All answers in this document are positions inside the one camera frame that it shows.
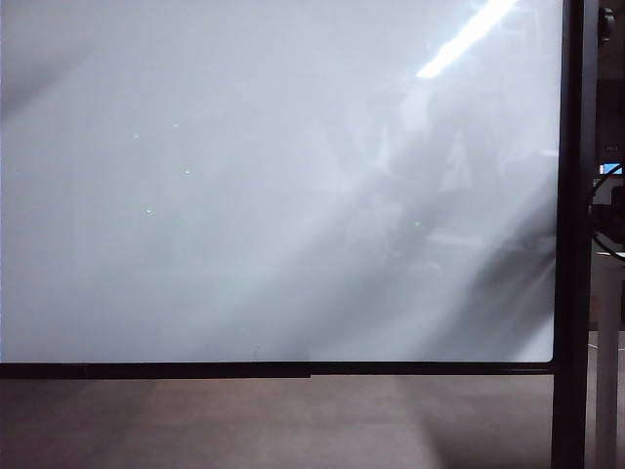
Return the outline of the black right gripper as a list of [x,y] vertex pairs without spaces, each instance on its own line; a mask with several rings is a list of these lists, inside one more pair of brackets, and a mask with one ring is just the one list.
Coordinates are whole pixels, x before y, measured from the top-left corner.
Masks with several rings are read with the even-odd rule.
[[589,205],[589,215],[594,231],[624,230],[623,200],[610,203],[592,203]]

